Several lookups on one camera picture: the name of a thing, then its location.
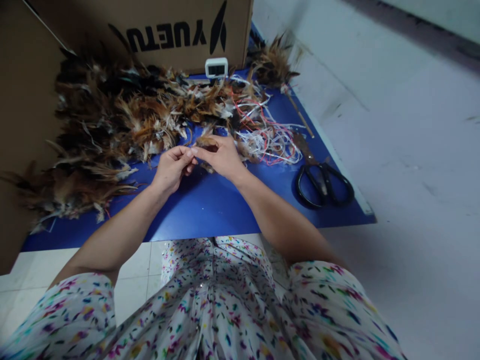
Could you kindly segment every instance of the person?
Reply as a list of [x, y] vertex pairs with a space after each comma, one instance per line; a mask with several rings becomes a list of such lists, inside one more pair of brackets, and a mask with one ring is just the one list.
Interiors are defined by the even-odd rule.
[[[161, 155], [152, 183], [68, 261], [2, 359], [405, 358], [320, 232], [247, 170], [231, 137], [211, 138], [216, 152], [176, 146]], [[177, 240], [165, 255], [163, 287], [117, 326], [119, 270], [197, 158], [236, 186], [290, 265], [289, 288], [277, 298], [258, 246], [228, 236]]]

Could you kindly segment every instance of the scissor handle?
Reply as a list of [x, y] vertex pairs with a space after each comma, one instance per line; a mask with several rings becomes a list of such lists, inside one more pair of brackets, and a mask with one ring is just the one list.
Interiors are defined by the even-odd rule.
[[[326, 191], [333, 205], [342, 207], [350, 204], [355, 199], [355, 191], [350, 181], [348, 181], [348, 179], [345, 176], [343, 176], [339, 171], [335, 170], [326, 162], [321, 163], [318, 166], [320, 167], [321, 174], [323, 175], [323, 180], [325, 181]], [[345, 185], [345, 188], [346, 188], [345, 200], [340, 201], [337, 199], [337, 196], [335, 195], [335, 192], [334, 192], [334, 188], [332, 186], [332, 182], [330, 181], [330, 174], [332, 174], [334, 177], [336, 177]]]
[[[296, 176], [296, 192], [298, 193], [298, 196], [300, 196], [300, 198], [310, 207], [312, 208], [322, 208], [323, 206], [325, 206], [325, 195], [319, 185], [319, 182], [317, 180], [315, 180], [315, 177], [312, 175], [312, 173], [310, 172], [310, 167], [312, 166], [317, 166], [317, 165], [302, 165], [300, 167], [300, 171], [298, 172], [298, 175]], [[318, 168], [320, 169], [321, 171], [321, 174], [323, 175], [323, 170], [320, 166], [318, 166]], [[318, 194], [320, 195], [320, 204], [316, 204], [312, 201], [310, 201], [304, 194], [304, 192], [302, 191], [302, 187], [300, 185], [300, 182], [302, 181], [302, 177], [304, 176], [304, 174], [306, 173], [306, 176], [308, 177], [308, 179], [310, 180], [310, 182], [313, 184], [313, 186], [315, 187], [316, 191], [318, 192]]]

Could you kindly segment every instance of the white tiled floor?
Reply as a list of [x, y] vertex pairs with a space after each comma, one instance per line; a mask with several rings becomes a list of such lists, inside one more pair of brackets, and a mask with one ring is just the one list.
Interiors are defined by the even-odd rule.
[[[264, 247], [260, 234], [235, 235]], [[161, 286], [167, 241], [144, 242], [123, 265], [115, 286], [115, 316], [121, 324]], [[25, 320], [76, 248], [22, 252], [8, 275], [0, 276], [0, 344]], [[277, 286], [277, 294], [282, 289]]]

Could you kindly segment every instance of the woman's left hand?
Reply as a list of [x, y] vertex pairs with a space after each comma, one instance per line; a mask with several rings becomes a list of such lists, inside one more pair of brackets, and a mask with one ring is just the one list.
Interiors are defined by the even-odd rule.
[[168, 196], [176, 192], [182, 177], [189, 176], [199, 162], [195, 158], [197, 149], [186, 146], [175, 146], [160, 156], [158, 168], [151, 187], [159, 194]]

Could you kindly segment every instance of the cardboard box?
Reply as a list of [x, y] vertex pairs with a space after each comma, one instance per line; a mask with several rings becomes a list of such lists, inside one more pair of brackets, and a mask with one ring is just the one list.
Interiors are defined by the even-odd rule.
[[208, 58], [245, 66], [253, 0], [29, 0], [66, 48], [127, 52], [114, 25], [145, 65], [203, 73]]
[[[60, 134], [54, 81], [64, 56], [58, 42], [18, 0], [1, 2], [0, 171], [24, 174], [52, 166], [57, 154], [45, 139]], [[31, 230], [34, 214], [19, 205], [14, 186], [0, 181], [0, 275], [8, 274]]]

